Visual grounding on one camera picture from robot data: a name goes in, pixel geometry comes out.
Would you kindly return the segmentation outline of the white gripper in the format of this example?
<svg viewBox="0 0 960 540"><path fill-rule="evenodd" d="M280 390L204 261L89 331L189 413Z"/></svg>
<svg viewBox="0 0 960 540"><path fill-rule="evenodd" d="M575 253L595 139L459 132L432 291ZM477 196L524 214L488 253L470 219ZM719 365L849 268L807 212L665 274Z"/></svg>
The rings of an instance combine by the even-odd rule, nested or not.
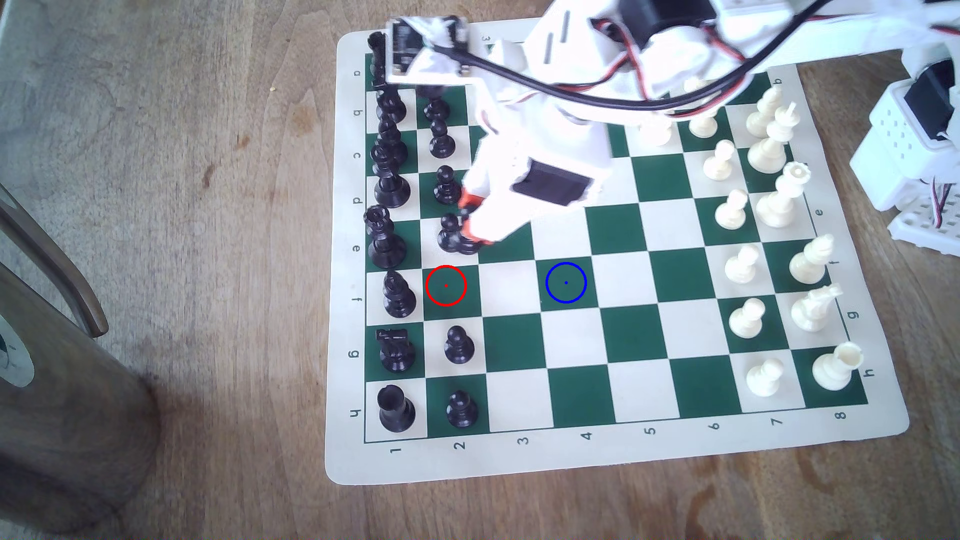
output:
<svg viewBox="0 0 960 540"><path fill-rule="evenodd" d="M615 171L606 126L570 121L558 105L502 112L486 127L458 208L463 235L496 243L528 222L594 202Z"/></svg>

